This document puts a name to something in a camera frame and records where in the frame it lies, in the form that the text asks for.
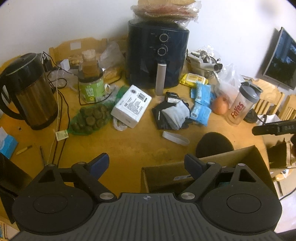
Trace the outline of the white knit sock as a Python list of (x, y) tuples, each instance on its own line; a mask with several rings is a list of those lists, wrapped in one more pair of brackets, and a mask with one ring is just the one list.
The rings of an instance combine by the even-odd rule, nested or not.
[(179, 130), (185, 119), (190, 117), (190, 109), (180, 100), (175, 106), (163, 109), (162, 114), (173, 130)]

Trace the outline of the black patterned glove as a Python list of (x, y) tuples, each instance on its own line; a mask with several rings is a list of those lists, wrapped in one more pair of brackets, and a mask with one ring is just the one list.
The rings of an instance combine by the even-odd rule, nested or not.
[[(173, 103), (167, 103), (166, 101), (161, 102), (160, 104), (158, 104), (157, 106), (155, 106), (152, 109), (152, 114), (154, 116), (154, 119), (156, 121), (156, 125), (158, 127), (159, 130), (173, 130), (170, 125), (168, 124), (166, 118), (164, 117), (164, 115), (162, 114), (162, 110), (169, 108), (171, 106), (175, 106), (176, 104)], [(189, 118), (185, 119), (185, 122), (183, 123), (182, 127), (180, 129), (185, 129), (188, 128), (188, 123), (189, 123)]]

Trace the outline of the white tissue pack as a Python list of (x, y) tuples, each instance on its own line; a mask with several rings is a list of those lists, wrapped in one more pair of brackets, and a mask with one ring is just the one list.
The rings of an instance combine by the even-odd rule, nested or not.
[(132, 85), (111, 111), (111, 115), (129, 128), (134, 128), (142, 118), (152, 97)]

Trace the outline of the wooden chair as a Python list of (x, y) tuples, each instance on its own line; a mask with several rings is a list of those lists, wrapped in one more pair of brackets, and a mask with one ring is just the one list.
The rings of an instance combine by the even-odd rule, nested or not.
[(259, 101), (254, 106), (257, 115), (276, 114), (282, 121), (295, 119), (295, 94), (286, 96), (275, 85), (262, 79), (251, 81), (263, 90)]

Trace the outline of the black kettle base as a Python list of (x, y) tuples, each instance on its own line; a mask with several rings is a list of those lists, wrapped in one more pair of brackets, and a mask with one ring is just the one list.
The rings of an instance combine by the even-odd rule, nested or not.
[(258, 115), (254, 109), (250, 109), (243, 120), (247, 123), (256, 123), (258, 121)]

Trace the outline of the white elastic band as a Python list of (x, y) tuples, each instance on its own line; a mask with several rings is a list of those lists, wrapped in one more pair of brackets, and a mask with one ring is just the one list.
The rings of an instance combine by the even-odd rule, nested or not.
[(187, 138), (177, 133), (163, 131), (162, 137), (171, 142), (174, 142), (175, 144), (182, 145), (182, 146), (188, 146), (190, 143), (190, 141)]

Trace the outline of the clear shaker bottle grey lid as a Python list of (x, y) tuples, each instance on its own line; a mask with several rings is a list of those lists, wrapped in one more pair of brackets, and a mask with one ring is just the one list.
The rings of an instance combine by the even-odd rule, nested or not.
[(227, 123), (232, 126), (239, 125), (250, 109), (259, 101), (262, 92), (262, 88), (250, 81), (241, 83), (239, 93), (226, 115)]

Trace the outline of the blue snack packets pile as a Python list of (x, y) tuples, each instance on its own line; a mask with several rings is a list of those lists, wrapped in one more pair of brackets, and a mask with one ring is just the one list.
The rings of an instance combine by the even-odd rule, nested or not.
[(191, 110), (190, 119), (203, 125), (208, 125), (211, 114), (210, 109), (211, 86), (197, 83), (195, 89), (191, 89), (191, 98), (194, 99), (194, 106)]

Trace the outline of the red apple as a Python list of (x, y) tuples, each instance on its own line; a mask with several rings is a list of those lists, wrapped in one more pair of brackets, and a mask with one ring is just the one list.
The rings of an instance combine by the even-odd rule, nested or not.
[(229, 109), (229, 103), (224, 96), (217, 97), (211, 104), (212, 111), (217, 115), (224, 115)]

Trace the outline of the small black white box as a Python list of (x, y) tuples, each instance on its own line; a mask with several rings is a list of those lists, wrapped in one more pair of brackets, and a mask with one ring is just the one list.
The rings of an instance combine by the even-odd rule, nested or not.
[(167, 91), (165, 93), (165, 101), (167, 103), (173, 103), (173, 104), (177, 104), (180, 101), (180, 97), (178, 96), (178, 94), (174, 93), (174, 92), (169, 92)]

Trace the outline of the green label jar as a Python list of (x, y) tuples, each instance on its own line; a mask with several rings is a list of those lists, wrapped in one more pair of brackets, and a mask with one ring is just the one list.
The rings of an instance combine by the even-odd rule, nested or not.
[(79, 94), (86, 103), (99, 102), (105, 95), (103, 74), (95, 77), (85, 77), (84, 73), (78, 73)]

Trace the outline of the yellow wet wipes pack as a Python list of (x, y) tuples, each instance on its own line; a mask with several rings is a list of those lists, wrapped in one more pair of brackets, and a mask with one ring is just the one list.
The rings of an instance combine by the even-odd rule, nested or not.
[(196, 88), (198, 83), (207, 85), (208, 79), (198, 74), (186, 73), (179, 80), (179, 84), (187, 87), (191, 87), (191, 88)]

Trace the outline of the steel electric kettle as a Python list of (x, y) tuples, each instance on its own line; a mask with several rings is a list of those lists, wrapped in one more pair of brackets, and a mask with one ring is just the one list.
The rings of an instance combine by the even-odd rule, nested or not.
[(45, 71), (36, 53), (17, 57), (1, 73), (1, 88), (5, 87), (17, 113), (1, 99), (6, 115), (24, 120), (33, 130), (48, 127), (58, 116), (58, 104)]

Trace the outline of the basket of tools and tape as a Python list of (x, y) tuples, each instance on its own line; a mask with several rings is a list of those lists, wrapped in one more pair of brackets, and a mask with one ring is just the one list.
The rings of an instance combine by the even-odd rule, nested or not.
[(212, 77), (214, 74), (219, 73), (223, 68), (220, 59), (215, 59), (205, 50), (187, 51), (186, 65), (191, 73), (198, 74), (205, 78)]

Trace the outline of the wall mounted television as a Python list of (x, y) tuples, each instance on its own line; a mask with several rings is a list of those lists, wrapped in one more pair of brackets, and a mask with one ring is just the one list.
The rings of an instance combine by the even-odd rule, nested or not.
[(295, 90), (295, 40), (281, 27), (273, 54), (263, 76)]

